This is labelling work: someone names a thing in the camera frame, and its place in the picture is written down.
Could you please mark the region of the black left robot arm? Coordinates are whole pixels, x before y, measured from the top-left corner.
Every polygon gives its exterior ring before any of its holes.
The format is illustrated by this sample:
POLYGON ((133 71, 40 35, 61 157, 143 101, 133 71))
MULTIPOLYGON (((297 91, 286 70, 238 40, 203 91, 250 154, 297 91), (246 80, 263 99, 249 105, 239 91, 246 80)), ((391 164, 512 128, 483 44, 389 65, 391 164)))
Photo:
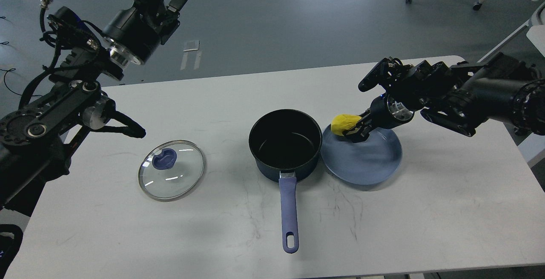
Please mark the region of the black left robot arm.
POLYGON ((90 132, 146 135, 116 109, 98 77, 120 81, 128 63, 144 65, 179 28, 188 0, 133 0, 103 30, 67 7, 46 15, 52 1, 40 1, 41 41, 54 48, 52 62, 27 85, 18 109, 1 119, 2 209, 15 207, 29 186, 68 175, 90 132))

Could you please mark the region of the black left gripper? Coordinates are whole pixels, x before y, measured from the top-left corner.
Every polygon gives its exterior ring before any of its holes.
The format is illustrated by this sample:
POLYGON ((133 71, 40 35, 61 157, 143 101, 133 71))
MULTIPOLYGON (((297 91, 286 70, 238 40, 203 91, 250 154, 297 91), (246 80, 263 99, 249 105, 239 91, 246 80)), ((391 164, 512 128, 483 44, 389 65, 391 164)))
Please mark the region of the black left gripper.
POLYGON ((167 5, 164 0, 133 1, 133 7, 117 13, 103 29, 110 58, 117 65, 144 65, 177 30, 180 11, 189 0, 170 0, 167 5))

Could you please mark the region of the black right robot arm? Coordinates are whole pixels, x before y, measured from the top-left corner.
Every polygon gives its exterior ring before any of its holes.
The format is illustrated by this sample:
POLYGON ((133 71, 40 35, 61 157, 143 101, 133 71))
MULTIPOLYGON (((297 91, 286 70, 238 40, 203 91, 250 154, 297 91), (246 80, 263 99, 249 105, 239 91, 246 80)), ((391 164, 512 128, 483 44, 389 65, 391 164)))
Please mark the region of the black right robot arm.
POLYGON ((360 81, 367 92, 381 86, 360 115, 333 118, 334 135, 353 143, 366 141, 376 128, 407 124, 416 112, 430 123, 472 137, 487 120, 511 124, 523 133, 544 135, 544 76, 535 65, 498 53, 487 62, 459 62, 448 66, 424 60, 403 64, 399 58, 381 59, 360 81))

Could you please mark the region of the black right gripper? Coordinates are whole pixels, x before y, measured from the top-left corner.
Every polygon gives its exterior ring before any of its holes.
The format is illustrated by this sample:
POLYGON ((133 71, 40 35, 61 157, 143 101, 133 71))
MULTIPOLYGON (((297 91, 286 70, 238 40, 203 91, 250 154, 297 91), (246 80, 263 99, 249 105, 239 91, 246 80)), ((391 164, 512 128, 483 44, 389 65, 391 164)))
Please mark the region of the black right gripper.
POLYGON ((376 128, 393 129, 410 122, 414 111, 390 95, 376 97, 369 115, 341 115, 341 135, 353 143, 366 141, 376 128))

